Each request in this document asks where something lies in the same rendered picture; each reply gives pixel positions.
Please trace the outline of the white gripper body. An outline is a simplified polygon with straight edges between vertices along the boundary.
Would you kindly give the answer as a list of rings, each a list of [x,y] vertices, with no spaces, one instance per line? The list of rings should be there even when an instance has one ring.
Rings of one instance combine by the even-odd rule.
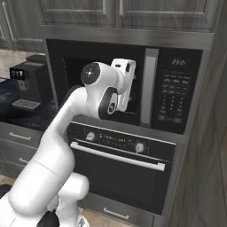
[[[121,88],[118,91],[119,96],[118,96],[117,109],[121,112],[125,112],[127,109],[132,81],[133,81],[133,76],[124,77],[121,83]]]

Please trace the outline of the black built-in microwave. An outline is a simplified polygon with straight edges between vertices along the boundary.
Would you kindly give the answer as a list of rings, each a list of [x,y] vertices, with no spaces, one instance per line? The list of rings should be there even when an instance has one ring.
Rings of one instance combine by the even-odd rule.
[[[183,134],[199,73],[201,50],[160,50],[153,88],[151,129]]]

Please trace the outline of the black microwave door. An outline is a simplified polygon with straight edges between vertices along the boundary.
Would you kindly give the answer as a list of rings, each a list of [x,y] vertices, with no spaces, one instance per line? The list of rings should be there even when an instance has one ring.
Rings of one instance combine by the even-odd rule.
[[[54,84],[55,102],[63,103],[67,92],[80,85],[81,71],[91,62],[111,64],[114,59],[132,59],[136,62],[135,77],[125,112],[116,112],[111,121],[140,125],[142,83],[145,65],[145,50],[155,47],[135,44],[96,43],[48,39],[46,41]]]

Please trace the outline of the grey wood cupboard door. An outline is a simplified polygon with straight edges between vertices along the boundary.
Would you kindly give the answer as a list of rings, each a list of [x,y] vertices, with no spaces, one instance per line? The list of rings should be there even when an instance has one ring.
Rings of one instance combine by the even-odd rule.
[[[113,0],[106,0],[103,15],[102,0],[38,0],[44,25],[76,27],[113,27]]]
[[[15,42],[10,36],[2,2],[7,2]],[[0,0],[0,49],[43,52],[40,16],[38,0]]]
[[[123,0],[119,28],[212,32],[222,0]]]

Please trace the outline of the black oven door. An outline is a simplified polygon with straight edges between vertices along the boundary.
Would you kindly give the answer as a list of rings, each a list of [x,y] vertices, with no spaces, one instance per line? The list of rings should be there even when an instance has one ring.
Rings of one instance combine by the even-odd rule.
[[[162,215],[172,165],[164,171],[143,168],[73,149],[74,172],[88,177],[90,192]]]

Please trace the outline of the grey wood side panel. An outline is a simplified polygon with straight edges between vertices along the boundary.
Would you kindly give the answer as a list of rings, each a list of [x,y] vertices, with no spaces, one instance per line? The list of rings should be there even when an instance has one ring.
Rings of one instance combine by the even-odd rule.
[[[222,0],[166,227],[227,227],[227,0]]]

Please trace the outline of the black built-in oven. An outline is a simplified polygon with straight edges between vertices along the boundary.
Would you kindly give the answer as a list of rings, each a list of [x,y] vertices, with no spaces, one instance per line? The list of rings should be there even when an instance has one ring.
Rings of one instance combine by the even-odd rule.
[[[176,142],[167,133],[115,121],[80,119],[67,130],[78,163],[100,197],[165,215],[171,207]]]

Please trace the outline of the black coffee machine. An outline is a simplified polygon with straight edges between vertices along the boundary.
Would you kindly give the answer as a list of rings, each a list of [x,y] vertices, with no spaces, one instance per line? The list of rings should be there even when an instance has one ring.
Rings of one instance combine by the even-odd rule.
[[[10,68],[20,98],[12,103],[17,109],[34,112],[52,98],[51,81],[44,55],[32,55]]]

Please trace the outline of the grey wood drawer front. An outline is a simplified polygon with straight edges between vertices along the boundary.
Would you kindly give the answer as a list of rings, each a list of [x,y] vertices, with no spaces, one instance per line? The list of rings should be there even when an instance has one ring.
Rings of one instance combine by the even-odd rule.
[[[33,147],[0,140],[0,168],[3,171],[8,168],[23,169],[27,164],[20,162],[19,158],[30,160],[35,152]]]
[[[16,137],[11,137],[9,135],[10,132],[13,132],[14,134],[21,135],[24,137],[32,137],[32,138],[30,141],[27,141]],[[9,140],[22,145],[37,147],[39,145],[41,135],[42,133],[37,130],[28,129],[28,128],[12,125],[9,123],[5,123],[5,122],[0,122],[0,138],[5,140]]]

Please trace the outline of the grey drawer below oven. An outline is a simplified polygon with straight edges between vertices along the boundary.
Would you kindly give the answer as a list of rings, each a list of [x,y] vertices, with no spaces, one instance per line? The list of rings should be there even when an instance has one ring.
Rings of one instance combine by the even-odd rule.
[[[91,192],[89,192],[85,198],[78,202],[78,206],[127,224],[138,227],[153,227],[154,216],[152,213],[137,207],[123,204],[119,201],[98,196]],[[129,220],[125,220],[114,215],[109,215],[108,213],[104,212],[104,207],[118,214],[129,215]]]

